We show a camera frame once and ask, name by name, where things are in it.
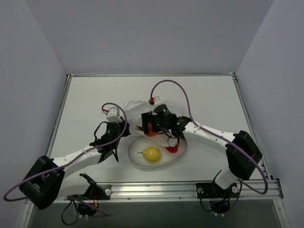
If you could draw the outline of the orange fake fruit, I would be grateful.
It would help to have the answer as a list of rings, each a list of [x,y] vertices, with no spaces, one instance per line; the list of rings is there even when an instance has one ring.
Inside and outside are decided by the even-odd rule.
[[[152,130],[152,124],[148,123],[148,133],[146,134],[148,137],[154,137],[156,133]]]

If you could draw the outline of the white plastic bag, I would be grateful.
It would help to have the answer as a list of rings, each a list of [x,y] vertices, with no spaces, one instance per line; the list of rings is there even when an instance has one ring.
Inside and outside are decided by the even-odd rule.
[[[130,100],[124,105],[130,132],[135,136],[144,136],[175,153],[180,141],[184,139],[178,126],[181,118],[176,102],[163,101],[159,97],[156,102]]]

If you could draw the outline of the red yellow fake peach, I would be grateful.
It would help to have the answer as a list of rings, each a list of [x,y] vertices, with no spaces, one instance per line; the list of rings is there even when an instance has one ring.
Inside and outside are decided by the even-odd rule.
[[[176,153],[178,151],[179,144],[176,143],[174,146],[166,147],[166,150],[170,153]]]

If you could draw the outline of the yellow fake pear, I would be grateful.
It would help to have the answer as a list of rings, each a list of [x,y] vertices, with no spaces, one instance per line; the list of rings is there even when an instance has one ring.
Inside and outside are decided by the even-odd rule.
[[[159,149],[153,146],[147,147],[138,153],[140,153],[146,161],[152,163],[158,162],[161,158],[161,153]]]

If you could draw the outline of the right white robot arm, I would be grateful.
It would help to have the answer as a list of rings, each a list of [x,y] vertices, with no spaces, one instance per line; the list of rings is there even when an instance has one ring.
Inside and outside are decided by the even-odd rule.
[[[212,193],[222,196],[238,180],[247,181],[262,159],[262,153],[245,131],[228,133],[198,124],[191,115],[177,116],[165,104],[141,115],[144,133],[171,133],[173,137],[194,141],[223,153],[228,166],[221,170],[211,184]]]

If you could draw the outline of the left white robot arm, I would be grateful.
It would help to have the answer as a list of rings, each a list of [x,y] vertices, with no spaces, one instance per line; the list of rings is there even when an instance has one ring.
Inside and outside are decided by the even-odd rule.
[[[61,185],[71,174],[91,165],[99,164],[114,155],[122,137],[130,135],[129,123],[107,122],[101,138],[95,138],[87,147],[65,155],[49,158],[46,155],[36,160],[19,186],[19,190],[38,208],[45,209],[59,196]]]

